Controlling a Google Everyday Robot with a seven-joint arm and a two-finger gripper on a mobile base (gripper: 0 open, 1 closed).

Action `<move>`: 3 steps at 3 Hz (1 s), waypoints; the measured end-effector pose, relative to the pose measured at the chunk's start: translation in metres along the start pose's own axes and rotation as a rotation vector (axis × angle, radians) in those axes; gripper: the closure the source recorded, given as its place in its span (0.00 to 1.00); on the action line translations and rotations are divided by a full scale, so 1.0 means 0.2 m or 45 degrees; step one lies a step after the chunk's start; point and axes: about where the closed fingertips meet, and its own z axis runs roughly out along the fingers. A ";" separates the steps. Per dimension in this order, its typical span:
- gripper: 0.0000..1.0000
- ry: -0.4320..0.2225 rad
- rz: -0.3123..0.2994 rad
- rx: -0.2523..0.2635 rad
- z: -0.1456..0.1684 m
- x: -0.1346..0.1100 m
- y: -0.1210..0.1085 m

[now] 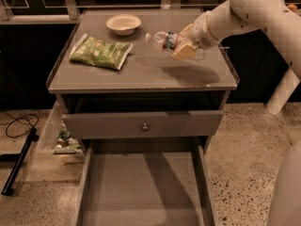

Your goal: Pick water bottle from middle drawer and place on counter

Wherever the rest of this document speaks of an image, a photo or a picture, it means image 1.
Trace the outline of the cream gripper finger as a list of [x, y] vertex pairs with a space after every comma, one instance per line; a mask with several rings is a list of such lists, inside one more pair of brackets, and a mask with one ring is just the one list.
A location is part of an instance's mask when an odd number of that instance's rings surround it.
[[187, 27], [185, 27], [181, 32], [180, 34], [183, 35], [183, 36], [187, 36], [192, 28], [192, 24], [189, 24]]
[[186, 43], [184, 46], [178, 48], [171, 57], [176, 60], [183, 60], [194, 56], [197, 52], [197, 46]]

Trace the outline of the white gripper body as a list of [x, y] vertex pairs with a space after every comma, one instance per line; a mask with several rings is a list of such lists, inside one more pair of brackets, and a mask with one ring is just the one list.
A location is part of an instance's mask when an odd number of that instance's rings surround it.
[[208, 50], [219, 44], [220, 40], [217, 39], [210, 31], [209, 18], [210, 11], [202, 13], [192, 23], [189, 32], [189, 39], [200, 49]]

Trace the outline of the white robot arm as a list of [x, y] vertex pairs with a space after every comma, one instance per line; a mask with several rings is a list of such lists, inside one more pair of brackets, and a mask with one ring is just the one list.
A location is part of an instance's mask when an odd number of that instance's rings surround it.
[[[301, 17], [284, 0], [227, 0], [201, 14], [183, 34], [187, 41], [172, 53], [175, 59], [193, 56], [223, 39], [259, 29], [277, 48], [289, 69], [266, 108], [280, 112], [301, 81]], [[279, 168], [267, 226], [301, 226], [301, 143], [286, 153]]]

